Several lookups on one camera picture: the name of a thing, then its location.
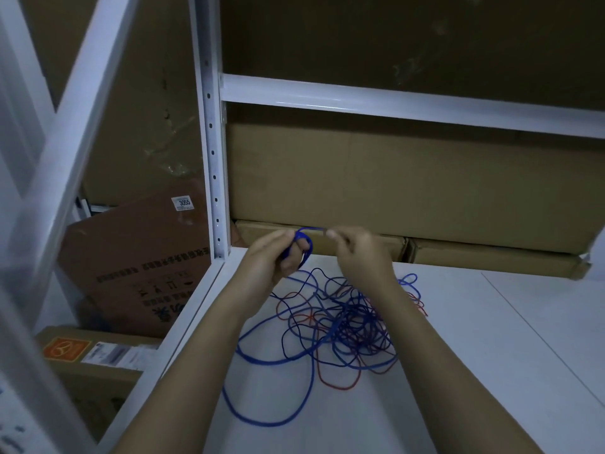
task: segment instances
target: tangled cable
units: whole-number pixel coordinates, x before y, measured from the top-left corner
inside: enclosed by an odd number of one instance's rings
[[[318,273],[321,273],[326,279],[321,286],[317,279]],[[353,288],[345,277],[328,277],[321,268],[316,267],[311,271],[299,269],[288,279],[299,282],[301,284],[299,290],[288,293],[284,297],[271,293],[270,297],[278,300],[275,315],[261,320],[240,336],[235,352],[248,363],[260,366],[277,366],[310,357],[311,378],[302,403],[295,412],[283,420],[256,421],[239,413],[231,403],[224,386],[222,390],[225,403],[231,413],[240,421],[258,427],[283,426],[298,416],[313,389],[315,368],[317,368],[318,378],[325,385],[337,390],[349,390],[355,387],[363,370],[384,374],[397,362],[397,354],[381,317],[368,299],[359,290]],[[424,311],[424,304],[420,300],[420,291],[413,285],[416,280],[418,280],[416,274],[407,274],[399,279],[399,284],[408,288],[406,291],[418,309],[427,315]],[[312,294],[308,297],[302,294],[305,287],[313,289]],[[242,342],[261,325],[272,320],[285,321],[287,325],[281,336],[284,358],[262,360],[244,352],[241,348]],[[301,346],[301,351],[295,355],[288,355],[285,351],[284,340],[289,335],[296,338]],[[322,346],[329,347],[337,360],[321,359]],[[369,359],[372,359],[372,364],[368,364]],[[320,365],[350,368],[357,371],[357,377],[349,386],[336,386],[323,379]]]

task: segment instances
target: metal shelf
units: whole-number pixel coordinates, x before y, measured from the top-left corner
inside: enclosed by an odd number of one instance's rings
[[[13,8],[17,6],[18,9],[18,1],[11,1]],[[137,2],[98,0],[56,116],[49,131],[45,132],[44,149],[33,181],[24,197],[8,248],[0,254],[0,275],[7,292],[6,295],[0,294],[5,297],[3,303],[19,306],[20,315],[26,320],[26,323],[15,322],[14,316],[11,317],[13,328],[6,330],[7,337],[0,344],[3,360],[11,359],[18,363],[16,354],[21,352],[13,350],[13,343],[26,343],[23,339],[24,335],[29,335],[26,324],[31,323],[39,312]],[[157,363],[143,374],[110,427],[99,446],[102,452],[111,450],[174,358],[186,330],[229,255],[224,102],[605,138],[604,112],[223,74],[219,0],[189,0],[189,6],[209,233],[213,242],[212,266],[162,343]],[[16,32],[15,25],[4,20],[0,27],[11,29],[9,33],[13,35],[23,34]],[[32,79],[25,71],[22,78],[26,81]],[[0,317],[5,323],[9,320],[6,313]],[[32,370],[36,379],[41,380],[51,372],[32,344],[24,346],[26,360],[23,363]],[[60,451],[89,452],[91,448],[86,436],[83,435],[75,450],[72,442],[65,438],[63,431],[66,427],[72,427],[74,434],[82,432],[81,421],[72,417],[73,408],[66,395],[61,391],[53,395],[53,386],[56,387],[56,382],[52,386],[36,388],[32,381],[19,389],[28,396],[30,407],[46,420],[44,427]],[[43,409],[34,403],[33,396],[41,398],[45,405]],[[62,419],[65,427],[56,427],[49,420],[48,414],[53,411],[65,414]]]

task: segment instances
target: box label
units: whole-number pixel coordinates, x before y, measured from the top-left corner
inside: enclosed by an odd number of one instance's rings
[[[177,212],[193,210],[193,202],[189,196],[172,197],[172,203],[174,204],[174,208],[177,209]]]
[[[42,354],[50,360],[76,361],[92,341],[71,338],[55,338],[50,341]]]
[[[155,352],[156,346],[149,344],[125,346],[98,342],[82,359],[82,363],[145,371],[155,358]]]

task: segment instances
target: hand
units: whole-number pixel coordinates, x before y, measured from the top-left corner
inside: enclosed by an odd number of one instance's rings
[[[293,229],[281,229],[256,240],[224,288],[243,320],[258,312],[277,282],[298,270],[308,242],[299,239],[293,243],[294,235]],[[288,246],[290,254],[281,260],[279,256]]]
[[[370,299],[399,287],[393,263],[378,236],[365,228],[337,226],[326,236],[337,243],[338,266],[351,285]]]

